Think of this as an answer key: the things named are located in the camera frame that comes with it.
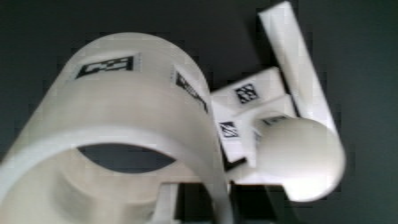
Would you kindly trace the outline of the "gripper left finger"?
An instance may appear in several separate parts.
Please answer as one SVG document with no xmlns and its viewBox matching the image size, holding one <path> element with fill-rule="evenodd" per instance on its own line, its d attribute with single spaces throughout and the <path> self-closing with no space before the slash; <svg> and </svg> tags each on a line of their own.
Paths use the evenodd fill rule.
<svg viewBox="0 0 398 224">
<path fill-rule="evenodd" d="M 175 224 L 177 188 L 179 186 L 173 183 L 159 186 L 150 224 Z"/>
</svg>

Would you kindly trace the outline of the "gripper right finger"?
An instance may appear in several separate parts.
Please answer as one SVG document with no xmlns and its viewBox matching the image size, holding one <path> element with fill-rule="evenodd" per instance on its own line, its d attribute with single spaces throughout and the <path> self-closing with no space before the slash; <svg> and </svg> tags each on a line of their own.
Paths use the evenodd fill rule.
<svg viewBox="0 0 398 224">
<path fill-rule="evenodd" d="M 266 186 L 266 201 L 269 207 L 266 208 L 268 224 L 296 224 L 294 212 L 284 192 L 284 188 L 276 185 Z"/>
</svg>

